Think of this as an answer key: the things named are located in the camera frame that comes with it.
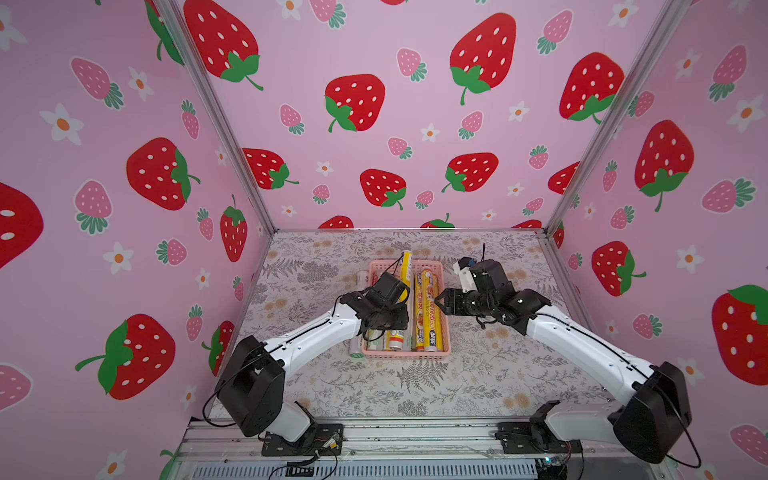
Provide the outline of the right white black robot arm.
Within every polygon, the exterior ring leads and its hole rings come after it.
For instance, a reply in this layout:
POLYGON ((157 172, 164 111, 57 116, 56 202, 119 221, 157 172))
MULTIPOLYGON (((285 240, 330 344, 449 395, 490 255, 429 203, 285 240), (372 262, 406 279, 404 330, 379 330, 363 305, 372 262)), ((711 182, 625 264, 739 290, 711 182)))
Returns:
POLYGON ((454 266, 461 288, 435 299, 447 316, 501 324, 536 340, 597 381, 612 401, 580 407, 549 401, 529 419, 532 441, 551 444, 595 441, 623 446, 635 457, 660 464, 692 422, 682 371, 669 362, 653 365, 584 329, 532 289, 517 290, 495 260, 462 258, 454 266))

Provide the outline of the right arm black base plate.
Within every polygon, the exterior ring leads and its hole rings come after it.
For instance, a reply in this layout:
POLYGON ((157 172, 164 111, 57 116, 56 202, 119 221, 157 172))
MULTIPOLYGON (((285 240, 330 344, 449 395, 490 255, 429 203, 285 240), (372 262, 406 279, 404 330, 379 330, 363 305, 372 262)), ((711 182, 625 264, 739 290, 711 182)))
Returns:
POLYGON ((494 438, 500 442, 505 454, 567 455, 583 452, 579 441, 556 439, 544 424, 501 422, 497 424, 494 438))

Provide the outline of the yellow plastic wrap roll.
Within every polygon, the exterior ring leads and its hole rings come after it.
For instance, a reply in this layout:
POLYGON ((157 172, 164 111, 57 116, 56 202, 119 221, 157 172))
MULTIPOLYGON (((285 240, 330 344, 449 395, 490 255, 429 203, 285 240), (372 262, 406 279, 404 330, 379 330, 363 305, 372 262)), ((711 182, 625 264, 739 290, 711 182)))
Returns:
POLYGON ((421 272, 414 275, 414 323, 412 333, 412 349, 416 352, 423 352, 425 349, 425 327, 424 327, 424 300, 423 300, 423 276, 421 272))
POLYGON ((407 349, 407 341, 410 338, 411 318, 413 313, 413 268, 412 268, 412 252, 405 250, 402 254, 402 262, 399 265, 398 278, 407 286, 406 291, 401 295, 398 300, 399 303, 403 303, 406 307, 407 320, 405 326, 402 329, 390 330, 385 335, 385 347, 387 351, 404 351, 407 349))
POLYGON ((427 352, 441 352, 443 347, 439 331, 440 320, 432 294, 433 272, 429 269, 424 269, 420 276, 422 281, 424 350, 427 352))

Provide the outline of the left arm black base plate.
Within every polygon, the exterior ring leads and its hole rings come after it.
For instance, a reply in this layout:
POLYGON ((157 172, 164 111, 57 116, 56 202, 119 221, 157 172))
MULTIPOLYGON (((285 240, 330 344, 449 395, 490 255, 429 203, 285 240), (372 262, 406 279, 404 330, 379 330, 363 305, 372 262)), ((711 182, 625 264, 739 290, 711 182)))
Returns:
POLYGON ((262 445, 264 457, 333 456, 341 453, 344 437, 342 423, 312 424, 296 441, 269 433, 262 445))

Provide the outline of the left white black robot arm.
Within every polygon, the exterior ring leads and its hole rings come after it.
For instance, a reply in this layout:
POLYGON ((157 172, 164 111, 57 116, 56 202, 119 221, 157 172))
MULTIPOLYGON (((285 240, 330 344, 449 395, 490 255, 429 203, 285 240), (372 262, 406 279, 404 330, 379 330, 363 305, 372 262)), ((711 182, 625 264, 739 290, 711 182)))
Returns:
POLYGON ((248 336, 235 346, 214 398, 246 437, 264 432, 296 443, 313 434, 316 421, 284 400, 287 380, 332 347, 370 330, 408 326, 411 287, 389 273, 362 291, 340 295, 330 310, 267 341, 248 336))

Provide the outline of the white green plastic wrap roll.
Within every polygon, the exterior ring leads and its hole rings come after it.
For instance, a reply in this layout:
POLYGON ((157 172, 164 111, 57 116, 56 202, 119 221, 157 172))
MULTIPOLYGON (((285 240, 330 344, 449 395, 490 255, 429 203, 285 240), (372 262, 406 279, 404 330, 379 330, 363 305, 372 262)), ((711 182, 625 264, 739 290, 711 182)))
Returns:
POLYGON ((383 330, 369 329, 365 334, 366 348, 369 351, 382 351, 385 349, 385 332, 383 330))

